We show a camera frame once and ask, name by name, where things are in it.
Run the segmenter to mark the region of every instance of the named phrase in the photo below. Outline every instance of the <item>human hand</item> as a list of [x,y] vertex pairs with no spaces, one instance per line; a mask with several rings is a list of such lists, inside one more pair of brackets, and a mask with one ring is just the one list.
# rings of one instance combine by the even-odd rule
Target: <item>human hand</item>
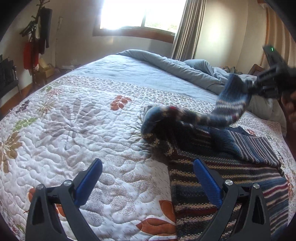
[[288,114],[289,121],[293,125],[293,129],[296,130],[296,91],[291,94],[290,99],[287,99],[282,95],[281,102]]

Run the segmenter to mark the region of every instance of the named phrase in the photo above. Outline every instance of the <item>beige curtain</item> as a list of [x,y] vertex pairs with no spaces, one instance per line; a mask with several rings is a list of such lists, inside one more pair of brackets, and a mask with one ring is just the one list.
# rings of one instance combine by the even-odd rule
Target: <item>beige curtain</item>
[[187,0],[178,32],[172,47],[171,58],[184,61],[193,59],[204,18],[207,0]]
[[[280,17],[270,7],[267,11],[267,30],[265,44],[271,44],[288,63],[296,67],[296,43]],[[263,54],[261,66],[268,69],[268,62]]]

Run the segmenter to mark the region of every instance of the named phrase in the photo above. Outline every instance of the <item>blue gripper pad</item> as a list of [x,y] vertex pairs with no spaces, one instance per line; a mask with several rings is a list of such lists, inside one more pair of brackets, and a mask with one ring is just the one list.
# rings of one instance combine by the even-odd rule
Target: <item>blue gripper pad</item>
[[223,200],[221,198],[221,189],[218,184],[199,159],[194,161],[193,170],[211,204],[214,204],[219,208],[222,205]]
[[76,188],[74,204],[77,207],[86,204],[94,186],[103,172],[102,161],[96,158],[92,163],[92,167],[87,170],[87,174]]

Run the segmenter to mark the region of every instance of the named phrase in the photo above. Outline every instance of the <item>red bag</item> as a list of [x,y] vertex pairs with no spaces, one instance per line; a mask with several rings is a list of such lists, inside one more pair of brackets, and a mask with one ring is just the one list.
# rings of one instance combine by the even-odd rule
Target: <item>red bag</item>
[[[32,42],[28,42],[25,44],[24,48],[24,69],[32,69],[31,63],[31,49],[32,49]],[[34,60],[34,67],[37,66],[39,60],[39,53],[37,49],[37,42],[35,42],[35,60]]]

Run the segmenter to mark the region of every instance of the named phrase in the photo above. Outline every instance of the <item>coat rack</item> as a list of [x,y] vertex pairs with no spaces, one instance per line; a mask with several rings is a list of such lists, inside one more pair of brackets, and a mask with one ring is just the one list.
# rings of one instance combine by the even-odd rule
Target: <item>coat rack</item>
[[28,35],[31,33],[30,36],[30,42],[32,42],[31,44],[31,73],[32,73],[32,89],[31,91],[28,93],[28,95],[30,95],[32,92],[34,92],[36,90],[36,86],[37,86],[37,82],[36,82],[36,69],[34,66],[34,62],[35,62],[35,54],[36,54],[36,26],[38,24],[38,20],[40,17],[40,12],[41,9],[44,7],[44,4],[50,2],[44,2],[45,0],[39,0],[40,4],[37,4],[36,6],[39,6],[38,11],[36,16],[32,15],[32,18],[34,20],[32,20],[28,26],[20,33],[22,36]]

